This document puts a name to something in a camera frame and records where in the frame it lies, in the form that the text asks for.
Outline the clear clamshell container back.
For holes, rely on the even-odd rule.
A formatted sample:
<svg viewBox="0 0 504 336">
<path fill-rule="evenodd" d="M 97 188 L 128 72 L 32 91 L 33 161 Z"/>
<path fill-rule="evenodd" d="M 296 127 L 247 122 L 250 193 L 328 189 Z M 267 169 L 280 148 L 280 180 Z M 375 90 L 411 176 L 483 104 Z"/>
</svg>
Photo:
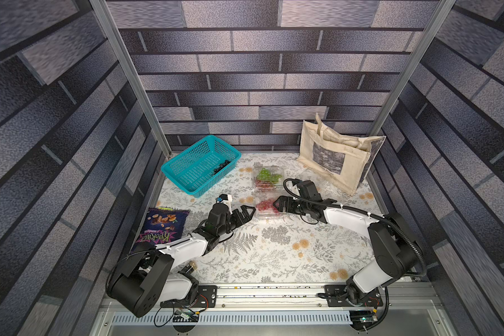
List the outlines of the clear clamshell container back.
<svg viewBox="0 0 504 336">
<path fill-rule="evenodd" d="M 339 196 L 336 186 L 331 184 L 322 175 L 317 174 L 310 168 L 307 168 L 299 173 L 296 178 L 302 181 L 310 180 L 311 182 L 313 182 L 316 186 L 316 189 L 318 190 L 318 193 L 322 196 L 323 199 L 331 198 L 337 200 Z"/>
</svg>

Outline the clear clamshell container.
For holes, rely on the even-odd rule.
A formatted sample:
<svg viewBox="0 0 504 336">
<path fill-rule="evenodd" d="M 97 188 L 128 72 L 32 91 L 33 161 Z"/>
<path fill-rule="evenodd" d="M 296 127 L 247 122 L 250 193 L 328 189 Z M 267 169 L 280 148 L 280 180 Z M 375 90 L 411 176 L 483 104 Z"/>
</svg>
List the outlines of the clear clamshell container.
<svg viewBox="0 0 504 336">
<path fill-rule="evenodd" d="M 322 196 L 323 199 L 331 198 L 337 200 L 339 196 L 336 186 L 331 184 L 322 175 L 317 174 L 310 168 L 307 168 L 299 173 L 296 178 L 302 181 L 310 180 L 311 182 L 313 182 L 316 186 L 316 189 L 318 190 L 318 193 Z"/>
<path fill-rule="evenodd" d="M 284 213 L 279 212 L 274 206 L 274 203 L 280 196 L 280 193 L 275 192 L 254 193 L 253 205 L 256 208 L 256 211 L 253 215 L 253 218 L 268 219 L 283 217 Z"/>
<path fill-rule="evenodd" d="M 277 165 L 255 165 L 252 171 L 252 182 L 256 192 L 277 192 L 283 190 L 286 178 L 284 168 Z"/>
</svg>

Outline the red grape bunch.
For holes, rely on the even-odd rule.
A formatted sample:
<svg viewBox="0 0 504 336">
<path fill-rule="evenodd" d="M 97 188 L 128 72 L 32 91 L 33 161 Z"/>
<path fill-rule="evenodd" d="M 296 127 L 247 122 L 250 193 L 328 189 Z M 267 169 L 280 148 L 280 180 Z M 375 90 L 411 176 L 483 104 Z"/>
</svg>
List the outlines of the red grape bunch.
<svg viewBox="0 0 504 336">
<path fill-rule="evenodd" d="M 256 210 L 260 214 L 276 214 L 278 210 L 274 206 L 274 199 L 261 200 L 256 204 Z"/>
<path fill-rule="evenodd" d="M 277 190 L 277 185 L 271 181 L 256 180 L 256 190 L 259 192 L 268 192 Z"/>
</svg>

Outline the clear clamshell container front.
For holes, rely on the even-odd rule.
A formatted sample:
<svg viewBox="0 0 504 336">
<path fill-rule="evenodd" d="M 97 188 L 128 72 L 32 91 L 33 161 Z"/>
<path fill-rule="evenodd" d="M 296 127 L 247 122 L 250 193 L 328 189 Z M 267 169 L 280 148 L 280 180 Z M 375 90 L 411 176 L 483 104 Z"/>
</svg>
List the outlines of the clear clamshell container front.
<svg viewBox="0 0 504 336">
<path fill-rule="evenodd" d="M 252 182 L 256 192 L 277 192 L 283 190 L 286 178 L 284 168 L 277 165 L 255 165 L 252 171 Z"/>
</svg>

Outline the green grape bunch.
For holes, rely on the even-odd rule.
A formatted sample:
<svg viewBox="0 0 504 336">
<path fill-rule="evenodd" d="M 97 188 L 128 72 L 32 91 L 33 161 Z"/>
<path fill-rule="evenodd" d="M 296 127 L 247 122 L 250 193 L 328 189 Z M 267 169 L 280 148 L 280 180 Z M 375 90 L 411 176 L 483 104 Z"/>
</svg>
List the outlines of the green grape bunch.
<svg viewBox="0 0 504 336">
<path fill-rule="evenodd" d="M 266 168 L 263 168 L 260 170 L 260 172 L 256 176 L 256 179 L 261 180 L 261 181 L 271 181 L 276 184 L 276 183 L 279 183 L 279 180 L 281 179 L 281 177 L 282 177 L 281 174 L 276 174 Z"/>
</svg>

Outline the teal plastic basket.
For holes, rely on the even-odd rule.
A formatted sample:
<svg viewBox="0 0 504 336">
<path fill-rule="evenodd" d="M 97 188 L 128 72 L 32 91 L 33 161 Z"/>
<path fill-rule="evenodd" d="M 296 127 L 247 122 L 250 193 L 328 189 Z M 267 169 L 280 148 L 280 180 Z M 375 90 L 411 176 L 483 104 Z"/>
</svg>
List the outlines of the teal plastic basket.
<svg viewBox="0 0 504 336">
<path fill-rule="evenodd" d="M 161 172 L 180 190 L 199 198 L 231 172 L 241 157 L 236 148 L 209 135 L 166 162 Z M 214 169 L 225 160 L 231 163 L 214 175 Z"/>
</svg>

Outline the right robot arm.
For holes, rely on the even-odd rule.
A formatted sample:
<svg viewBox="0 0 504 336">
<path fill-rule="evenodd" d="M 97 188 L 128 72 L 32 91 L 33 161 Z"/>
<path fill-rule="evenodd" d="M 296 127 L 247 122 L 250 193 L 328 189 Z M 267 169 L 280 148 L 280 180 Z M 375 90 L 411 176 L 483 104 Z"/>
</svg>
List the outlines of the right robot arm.
<svg viewBox="0 0 504 336">
<path fill-rule="evenodd" d="M 357 306 L 377 288 L 387 289 L 403 277 L 426 276 L 424 253 L 400 214 L 377 215 L 337 200 L 324 200 L 310 180 L 285 179 L 283 187 L 287 195 L 274 201 L 277 211 L 337 225 L 370 240 L 372 261 L 348 278 L 343 291 L 323 293 L 322 298 L 345 300 Z"/>
</svg>

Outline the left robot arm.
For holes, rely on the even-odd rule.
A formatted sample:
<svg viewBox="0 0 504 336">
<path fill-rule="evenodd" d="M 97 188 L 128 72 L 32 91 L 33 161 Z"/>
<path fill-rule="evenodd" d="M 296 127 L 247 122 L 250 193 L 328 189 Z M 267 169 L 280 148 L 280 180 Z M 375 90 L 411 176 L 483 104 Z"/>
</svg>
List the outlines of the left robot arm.
<svg viewBox="0 0 504 336">
<path fill-rule="evenodd" d="M 253 219 L 255 207 L 231 209 L 231 201 L 230 195 L 220 195 L 207 219 L 185 238 L 166 244 L 140 243 L 116 263 L 107 279 L 106 295 L 138 318 L 157 304 L 195 304 L 200 297 L 200 284 L 192 276 L 193 267 L 187 266 L 176 274 L 172 270 L 208 254 Z"/>
</svg>

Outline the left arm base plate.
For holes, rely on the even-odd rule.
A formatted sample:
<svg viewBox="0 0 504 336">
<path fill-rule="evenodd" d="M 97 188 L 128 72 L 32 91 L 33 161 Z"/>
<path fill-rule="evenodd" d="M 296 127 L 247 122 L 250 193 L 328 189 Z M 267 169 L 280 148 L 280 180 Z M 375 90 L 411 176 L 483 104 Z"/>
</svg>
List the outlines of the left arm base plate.
<svg viewBox="0 0 504 336">
<path fill-rule="evenodd" d="M 170 293 L 162 293 L 159 302 L 163 302 L 166 307 L 170 301 L 181 303 L 185 307 L 198 309 L 215 308 L 218 287 L 216 285 L 200 284 L 194 285 L 183 299 L 171 299 Z"/>
</svg>

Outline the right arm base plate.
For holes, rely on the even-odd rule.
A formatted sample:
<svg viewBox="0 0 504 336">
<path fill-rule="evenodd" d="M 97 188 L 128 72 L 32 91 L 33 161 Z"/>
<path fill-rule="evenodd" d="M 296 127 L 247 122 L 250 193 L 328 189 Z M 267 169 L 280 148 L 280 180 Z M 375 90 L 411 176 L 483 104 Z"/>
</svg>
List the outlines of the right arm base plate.
<svg viewBox="0 0 504 336">
<path fill-rule="evenodd" d="M 324 298 L 329 307 L 383 307 L 384 302 L 379 288 L 369 293 L 361 293 L 357 287 L 345 284 L 331 284 L 324 286 Z"/>
</svg>

